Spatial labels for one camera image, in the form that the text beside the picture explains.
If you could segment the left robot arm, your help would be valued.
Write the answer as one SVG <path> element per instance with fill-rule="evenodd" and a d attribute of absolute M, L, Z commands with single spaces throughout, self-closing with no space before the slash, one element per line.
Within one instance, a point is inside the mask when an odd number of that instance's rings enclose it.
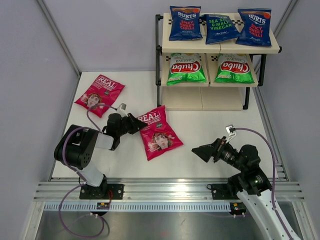
<path fill-rule="evenodd" d="M 94 150 L 114 151 L 123 135 L 133 135 L 147 124 L 131 113 L 109 115 L 102 131 L 72 124 L 54 150 L 54 159 L 74 171 L 83 183 L 81 200 L 121 200 L 124 185 L 108 183 L 107 177 L 91 162 Z"/>

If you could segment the blue Burts sea salt bag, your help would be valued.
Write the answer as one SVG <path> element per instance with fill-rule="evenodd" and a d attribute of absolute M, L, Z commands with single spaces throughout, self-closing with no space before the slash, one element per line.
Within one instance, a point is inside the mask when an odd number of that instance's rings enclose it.
<path fill-rule="evenodd" d="M 200 19 L 206 23 L 206 45 L 237 39 L 241 36 L 228 15 L 203 14 Z"/>

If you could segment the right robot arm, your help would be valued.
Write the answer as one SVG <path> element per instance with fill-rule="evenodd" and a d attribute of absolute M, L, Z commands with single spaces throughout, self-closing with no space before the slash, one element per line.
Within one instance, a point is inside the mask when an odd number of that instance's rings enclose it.
<path fill-rule="evenodd" d="M 227 179 L 227 190 L 249 210 L 265 240 L 299 240 L 280 208 L 275 189 L 260 168 L 261 159 L 254 145 L 236 150 L 226 137 L 191 150 L 204 162 L 224 161 L 240 171 Z"/>

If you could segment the green Chuba bag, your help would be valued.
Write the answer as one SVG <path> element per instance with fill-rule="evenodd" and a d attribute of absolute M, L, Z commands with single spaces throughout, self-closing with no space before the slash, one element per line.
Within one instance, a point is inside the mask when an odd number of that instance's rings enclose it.
<path fill-rule="evenodd" d="M 220 53 L 217 59 L 216 83 L 253 84 L 248 58 L 245 54 Z"/>
<path fill-rule="evenodd" d="M 198 53 L 172 53 L 170 56 L 169 72 L 166 84 L 205 83 L 204 67 Z"/>

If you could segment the blue Burts chilli bag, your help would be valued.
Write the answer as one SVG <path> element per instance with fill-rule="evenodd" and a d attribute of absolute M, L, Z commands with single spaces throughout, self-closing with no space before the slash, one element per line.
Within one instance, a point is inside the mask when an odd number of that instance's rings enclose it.
<path fill-rule="evenodd" d="M 235 41 L 238 45 L 254 47 L 271 47 L 270 8 L 238 8 L 244 26 Z"/>
<path fill-rule="evenodd" d="M 170 6 L 171 32 L 169 41 L 189 41 L 203 38 L 200 28 L 201 6 Z"/>

